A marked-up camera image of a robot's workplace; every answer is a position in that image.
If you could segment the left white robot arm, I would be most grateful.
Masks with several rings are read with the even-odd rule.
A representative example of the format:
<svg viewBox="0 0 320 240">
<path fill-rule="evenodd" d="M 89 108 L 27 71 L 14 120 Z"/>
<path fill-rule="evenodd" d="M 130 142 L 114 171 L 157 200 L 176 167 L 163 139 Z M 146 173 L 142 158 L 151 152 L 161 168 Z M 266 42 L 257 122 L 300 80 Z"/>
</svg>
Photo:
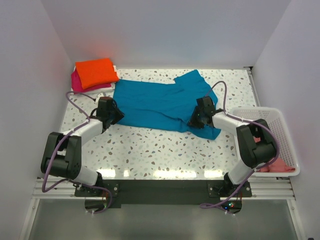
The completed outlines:
<svg viewBox="0 0 320 240">
<path fill-rule="evenodd" d="M 67 132 L 50 133 L 40 165 L 44 174 L 42 191 L 46 193 L 59 183 L 69 181 L 85 187 L 92 196 L 99 196 L 104 190 L 102 175 L 82 165 L 82 146 L 124 116 L 113 98 L 103 96 L 85 122 Z"/>
</svg>

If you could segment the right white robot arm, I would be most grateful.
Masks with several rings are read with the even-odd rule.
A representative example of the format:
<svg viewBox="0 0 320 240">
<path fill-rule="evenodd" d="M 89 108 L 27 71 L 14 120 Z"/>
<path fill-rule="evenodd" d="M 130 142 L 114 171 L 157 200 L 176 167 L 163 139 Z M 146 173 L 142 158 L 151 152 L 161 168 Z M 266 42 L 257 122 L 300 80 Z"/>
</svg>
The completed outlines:
<svg viewBox="0 0 320 240">
<path fill-rule="evenodd" d="M 239 160 L 235 167 L 224 175 L 222 185 L 223 192 L 233 197 L 257 167 L 277 158 L 279 144 L 264 119 L 253 121 L 228 114 L 223 109 L 217 109 L 209 96 L 198 98 L 196 102 L 188 122 L 190 127 L 213 127 L 236 138 Z"/>
</svg>

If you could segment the blue t-shirt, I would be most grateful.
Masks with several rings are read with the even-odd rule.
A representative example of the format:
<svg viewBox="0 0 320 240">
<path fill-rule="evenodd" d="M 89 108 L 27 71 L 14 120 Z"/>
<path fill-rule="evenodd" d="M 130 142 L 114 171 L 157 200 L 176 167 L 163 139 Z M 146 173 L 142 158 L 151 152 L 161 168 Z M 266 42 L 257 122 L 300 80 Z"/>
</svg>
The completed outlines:
<svg viewBox="0 0 320 240">
<path fill-rule="evenodd" d="M 113 99 L 124 113 L 118 124 L 137 128 L 174 132 L 191 132 L 197 137 L 215 140 L 220 129 L 188 126 L 197 99 L 209 94 L 217 104 L 218 97 L 198 70 L 174 79 L 172 84 L 121 79 L 117 82 Z"/>
</svg>

